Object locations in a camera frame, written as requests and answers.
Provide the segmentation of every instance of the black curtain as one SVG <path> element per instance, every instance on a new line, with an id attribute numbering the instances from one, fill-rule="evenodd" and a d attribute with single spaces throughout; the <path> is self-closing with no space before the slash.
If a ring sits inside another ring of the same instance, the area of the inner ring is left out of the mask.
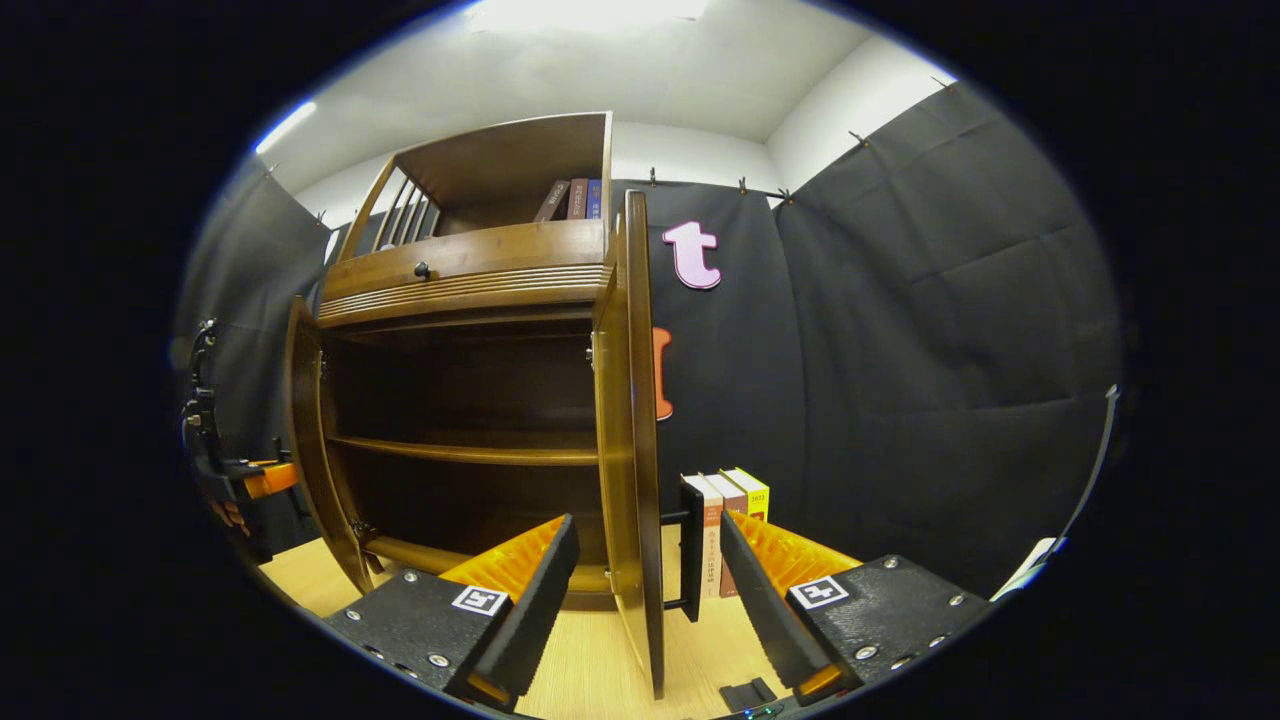
<path id="1" fill-rule="evenodd" d="M 269 459 L 271 438 L 288 447 L 284 406 L 284 340 L 296 295 L 319 297 L 330 229 L 270 177 L 252 156 L 212 201 L 187 260 L 174 314 L 170 360 L 178 410 L 187 400 L 187 363 L 200 322 L 218 318 L 218 345 L 209 364 L 218 425 L 227 457 Z M 256 533 L 255 555 L 279 552 L 319 537 L 300 488 L 242 509 Z"/>
<path id="2" fill-rule="evenodd" d="M 611 206 L 645 193 L 653 323 L 668 331 L 658 423 L 663 511 L 680 506 L 680 475 L 741 466 L 777 488 L 771 519 L 797 521 L 804 482 L 804 384 L 791 278 L 763 193 L 699 183 L 614 181 Z M 710 290 L 676 274 L 663 233 L 696 222 L 716 236 L 704 263 L 721 273 Z"/>
<path id="3" fill-rule="evenodd" d="M 867 141 L 774 211 L 804 359 L 792 529 L 991 594 L 1089 477 L 1114 286 L 1071 188 L 966 87 Z"/>

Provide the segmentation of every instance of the white wall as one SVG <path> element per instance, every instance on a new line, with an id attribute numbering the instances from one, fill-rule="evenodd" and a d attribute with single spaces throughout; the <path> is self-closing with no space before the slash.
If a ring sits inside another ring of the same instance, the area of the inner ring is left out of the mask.
<path id="1" fill-rule="evenodd" d="M 778 170 L 759 142 L 671 126 L 613 123 L 614 179 L 649 179 L 654 168 L 659 181 L 701 182 L 776 192 Z"/>
<path id="2" fill-rule="evenodd" d="M 955 77 L 876 35 L 859 45 L 783 118 L 765 146 L 781 187 L 796 191 L 863 137 L 951 85 Z"/>
<path id="3" fill-rule="evenodd" d="M 325 213 L 330 228 L 356 219 L 374 178 L 381 172 L 390 152 L 370 158 L 334 173 L 294 195 L 311 214 Z M 737 178 L 746 176 L 746 187 L 776 191 L 781 187 L 777 169 L 763 143 L 671 126 L 613 123 L 613 164 L 616 179 L 649 179 L 655 168 L 659 181 L 703 182 L 737 187 Z M 392 174 L 374 213 L 390 206 L 394 188 L 403 176 Z"/>
<path id="4" fill-rule="evenodd" d="M 369 188 L 374 184 L 374 178 L 383 170 L 390 156 L 390 152 L 385 152 L 352 165 L 346 170 L 339 170 L 311 187 L 296 192 L 293 199 L 310 210 L 312 215 L 319 215 L 324 211 L 324 224 L 330 228 L 344 225 L 356 219 L 356 213 L 365 204 L 365 197 L 369 195 Z M 396 170 L 388 184 L 398 183 L 398 178 L 403 178 L 403 176 L 399 170 Z M 392 199 L 394 197 L 394 188 L 389 192 L 384 191 L 374 205 L 374 213 L 381 213 L 390 208 Z"/>

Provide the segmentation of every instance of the wooden railing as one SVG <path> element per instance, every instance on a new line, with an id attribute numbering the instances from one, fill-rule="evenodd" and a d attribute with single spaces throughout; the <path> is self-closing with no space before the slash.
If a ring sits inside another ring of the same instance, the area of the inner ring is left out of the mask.
<path id="1" fill-rule="evenodd" d="M 387 188 L 387 182 L 398 169 L 397 158 L 397 155 L 389 158 L 387 165 L 374 178 L 374 184 L 365 196 L 365 204 L 360 208 L 356 219 L 351 223 L 351 229 L 347 231 L 347 237 L 342 242 L 342 252 L 338 255 L 339 263 L 356 256 L 360 238 L 365 234 L 365 225 L 369 224 L 369 218 L 374 214 L 374 205 L 381 199 L 383 191 Z M 404 195 L 406 188 L 408 188 L 407 196 Z M 383 222 L 378 227 L 378 234 L 374 237 L 374 243 L 369 249 L 369 252 L 378 252 L 388 247 L 399 247 L 401 245 L 420 240 L 422 237 L 422 222 L 426 219 L 431 205 L 434 205 L 431 196 L 408 174 L 404 174 L 399 190 L 396 191 L 396 199 L 392 200 L 392 206 L 383 215 Z"/>

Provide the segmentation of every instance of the cabinet door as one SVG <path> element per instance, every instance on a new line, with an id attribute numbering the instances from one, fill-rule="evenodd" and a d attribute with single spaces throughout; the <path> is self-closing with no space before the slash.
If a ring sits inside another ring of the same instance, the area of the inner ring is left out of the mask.
<path id="1" fill-rule="evenodd" d="M 611 589 L 640 666 L 662 698 L 662 528 L 644 195 L 628 191 L 594 309 L 591 357 Z"/>
<path id="2" fill-rule="evenodd" d="M 321 363 L 324 348 L 306 302 L 293 299 L 289 311 L 289 333 L 284 350 L 284 397 L 288 405 L 289 446 L 311 516 L 320 527 L 325 544 L 338 560 L 338 566 L 365 593 L 374 589 L 352 532 L 349 518 L 339 501 L 329 468 L 324 441 L 324 402 Z"/>

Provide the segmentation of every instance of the cabinet drawer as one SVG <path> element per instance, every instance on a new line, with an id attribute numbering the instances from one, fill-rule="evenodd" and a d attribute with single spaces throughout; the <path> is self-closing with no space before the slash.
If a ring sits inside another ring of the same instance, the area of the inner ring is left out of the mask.
<path id="1" fill-rule="evenodd" d="M 603 261 L 604 225 L 598 219 L 426 238 L 330 268 L 317 320 L 320 327 L 334 327 L 475 307 L 590 301 L 602 282 Z"/>

